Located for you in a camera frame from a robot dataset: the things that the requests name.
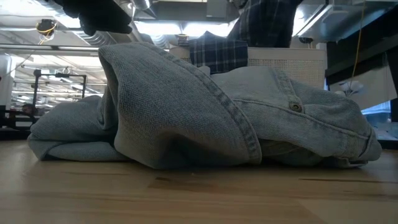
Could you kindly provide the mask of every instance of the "wooden tabletop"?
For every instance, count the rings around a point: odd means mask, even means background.
[[[154,170],[1,141],[0,223],[398,223],[398,151],[357,169]]]

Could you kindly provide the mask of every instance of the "stitching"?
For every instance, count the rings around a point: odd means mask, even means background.
[[[173,62],[174,64],[178,65],[180,68],[183,68],[187,72],[191,73],[195,78],[197,78],[206,87],[206,89],[216,98],[216,100],[219,101],[220,105],[223,106],[223,108],[226,110],[226,112],[231,116],[231,119],[237,124],[237,126],[238,126],[238,128],[239,128],[239,130],[240,130],[240,132],[241,132],[241,134],[243,136],[244,142],[246,143],[246,147],[249,150],[250,159],[252,159],[252,160],[256,159],[257,162],[261,162],[261,159],[262,159],[261,147],[259,145],[256,132],[253,129],[253,127],[251,126],[251,123],[248,121],[248,118],[239,109],[239,107],[237,107],[234,104],[233,100],[230,99],[222,91],[222,89],[220,87],[218,87],[217,84],[215,84],[213,80],[210,79],[210,77],[206,76],[201,71],[200,71],[200,73],[202,73],[203,76],[199,77],[196,72],[190,71],[188,68],[186,68],[186,65],[189,65],[189,66],[193,66],[193,65],[190,65],[190,64],[188,64],[187,62],[184,62],[184,61],[182,61],[183,63],[181,64],[180,63],[181,60],[176,58],[174,55],[171,55],[171,54],[169,54],[167,52],[160,52],[157,47],[147,46],[145,44],[140,44],[140,45],[145,47],[145,48],[147,48],[147,49],[150,49],[154,53],[157,53],[158,55],[160,55],[163,58],[167,59],[169,62]],[[213,84],[214,85],[213,87],[216,87],[215,90],[218,90],[219,93],[217,94],[217,93],[215,93],[215,91],[212,91],[210,89],[209,84],[204,82],[205,80],[210,82],[210,84]],[[232,105],[235,111],[232,111],[232,110],[229,111],[228,108],[226,107],[226,105],[224,105],[224,103],[221,101],[221,99],[219,97],[228,99],[229,100],[228,104]],[[245,123],[244,125],[246,127],[243,127],[242,124],[241,124],[241,121],[239,121],[236,118],[234,118],[234,115],[240,116],[240,118],[242,118],[241,120],[244,121],[244,123]]]
[[[276,74],[276,79],[281,86],[281,90],[285,93],[289,103],[298,103],[302,105],[303,112],[305,111],[305,108],[303,106],[303,103],[301,102],[301,99],[296,95],[296,92],[294,92],[292,83],[290,82],[290,78],[286,75],[285,72],[281,70],[277,70],[273,68],[273,72]]]
[[[362,135],[357,134],[357,133],[355,133],[355,132],[353,132],[353,131],[334,127],[333,125],[326,124],[326,123],[324,123],[324,122],[322,122],[322,121],[319,121],[319,120],[317,120],[317,119],[315,119],[315,118],[313,118],[313,117],[310,117],[310,116],[308,116],[308,115],[306,115],[306,114],[297,113],[297,112],[288,110],[288,109],[283,108],[283,107],[280,107],[280,106],[276,106],[276,105],[272,105],[272,104],[268,104],[268,103],[260,102],[260,101],[241,100],[241,99],[232,99],[232,100],[233,100],[233,101],[241,101],[241,102],[245,102],[245,103],[253,103],[253,104],[262,105],[262,106],[270,106],[270,107],[273,107],[273,108],[277,108],[277,109],[280,109],[280,110],[284,110],[284,111],[286,111],[286,112],[288,112],[288,113],[290,113],[290,114],[294,114],[294,115],[296,115],[296,116],[301,116],[301,117],[303,117],[303,118],[310,119],[311,121],[314,121],[314,122],[316,122],[316,123],[318,123],[318,124],[320,124],[320,125],[322,125],[322,126],[325,126],[326,128],[334,129],[335,131],[338,131],[338,132],[340,132],[340,133],[348,134],[348,135],[354,136],[354,137],[359,137],[359,138],[365,139],[365,140],[369,139],[368,137],[362,136]]]

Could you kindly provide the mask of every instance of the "jacket seam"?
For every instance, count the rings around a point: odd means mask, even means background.
[[[301,117],[303,117],[303,118],[307,118],[307,119],[309,119],[309,120],[311,120],[311,121],[314,121],[314,122],[316,122],[316,123],[318,123],[318,124],[320,124],[320,125],[322,125],[322,126],[325,126],[326,128],[334,129],[335,131],[338,131],[338,132],[340,132],[340,133],[349,134],[350,136],[359,137],[359,138],[365,139],[365,140],[368,140],[368,139],[369,139],[369,137],[367,137],[367,136],[362,136],[362,135],[360,135],[360,134],[358,134],[358,133],[355,133],[354,131],[347,130],[347,129],[342,129],[342,128],[337,128],[337,127],[335,127],[335,126],[333,126],[333,125],[331,125],[331,124],[326,124],[326,123],[324,123],[323,121],[319,121],[319,120],[317,120],[317,119],[315,119],[315,118],[313,118],[313,117],[311,117],[311,116],[309,116],[309,115],[306,115],[306,114],[303,114],[303,113],[294,112],[294,111],[291,111],[291,110],[289,110],[289,109],[286,109],[286,108],[283,108],[283,107],[280,107],[280,106],[272,105],[272,104],[265,103],[265,102],[261,102],[261,101],[242,100],[242,99],[232,99],[232,100],[233,100],[233,101],[242,101],[242,102],[245,102],[245,103],[253,103],[253,104],[263,105],[263,106],[270,106],[270,107],[273,107],[273,108],[277,108],[277,109],[280,109],[280,110],[284,110],[284,111],[286,111],[286,112],[288,112],[288,113],[290,113],[290,114],[294,114],[294,115],[296,115],[296,116],[301,116]]]
[[[230,99],[229,104],[232,104],[234,106],[235,110],[239,113],[239,116],[242,117],[242,119],[245,121],[245,123],[247,123],[247,127],[244,127],[243,125],[241,125],[239,123],[239,121],[234,118],[234,114],[232,113],[232,111],[229,111],[228,108],[223,104],[221,99],[219,99],[219,96],[217,96],[219,94],[215,93],[214,91],[211,91],[209,84],[205,83],[204,80],[202,80],[198,76],[196,71],[192,71],[192,69],[190,70],[190,69],[186,68],[185,66],[183,66],[183,64],[181,62],[176,60],[177,57],[175,57],[174,55],[168,54],[167,52],[160,52],[158,48],[155,48],[155,47],[152,47],[152,46],[149,47],[149,46],[146,46],[144,44],[141,44],[141,46],[143,46],[143,47],[145,47],[147,49],[151,49],[153,52],[155,52],[156,54],[160,55],[161,57],[167,59],[169,62],[172,62],[172,63],[178,65],[180,68],[182,68],[182,69],[186,70],[187,72],[191,73],[209,91],[209,93],[211,93],[213,95],[213,97],[215,97],[215,99],[219,102],[219,104],[230,115],[230,117],[234,121],[234,123],[238,126],[239,131],[242,134],[242,137],[244,139],[245,145],[246,145],[246,147],[249,150],[250,159],[251,160],[253,160],[253,159],[257,160],[257,163],[261,162],[261,160],[262,160],[261,147],[260,147],[258,139],[257,139],[257,134],[256,134],[254,128],[252,127],[251,123],[249,122],[249,119],[246,117],[246,115],[243,113],[243,111],[237,105],[235,105],[234,101],[226,93],[224,93],[224,91],[216,83],[214,83],[214,81],[210,77],[205,75],[202,71],[198,70],[200,73],[203,74],[203,78],[204,79],[207,79],[210,83],[214,84],[214,86],[220,91],[221,96],[225,96],[225,97],[227,97],[227,99]],[[254,137],[252,136],[251,138],[255,138],[255,139],[249,138],[249,136],[247,136],[247,133],[245,133],[247,131],[249,131],[252,134],[254,134]]]

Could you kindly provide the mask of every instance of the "denim jacket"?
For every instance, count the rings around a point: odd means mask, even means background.
[[[104,96],[62,103],[28,138],[39,159],[134,160],[156,169],[260,164],[357,166],[379,158],[353,101],[244,67],[203,73],[150,44],[99,49]]]

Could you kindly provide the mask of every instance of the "yellow cable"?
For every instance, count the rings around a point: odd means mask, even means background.
[[[354,63],[354,69],[353,69],[353,74],[351,76],[351,79],[349,81],[349,86],[348,86],[348,91],[349,95],[351,95],[351,84],[353,82],[353,78],[355,75],[355,70],[356,70],[356,64],[358,63],[358,56],[359,56],[359,46],[361,44],[361,34],[362,34],[362,25],[363,25],[363,18],[365,15],[365,5],[366,5],[366,0],[363,1],[363,6],[362,6],[362,15],[361,15],[361,26],[359,27],[359,35],[358,35],[358,44],[356,46],[356,55],[355,55],[355,63]]]
[[[38,30],[38,28],[37,28],[37,27],[39,26],[39,23],[36,23],[36,29],[37,29],[37,32],[40,32],[40,33],[47,33],[47,32],[50,32],[51,30],[54,30],[55,27],[57,26],[57,24],[58,24],[58,23],[54,24],[54,26],[53,26],[52,28],[48,29],[48,30],[41,31],[41,30]]]
[[[41,40],[41,41],[39,42],[39,45],[42,45],[44,42],[45,42],[44,40]]]

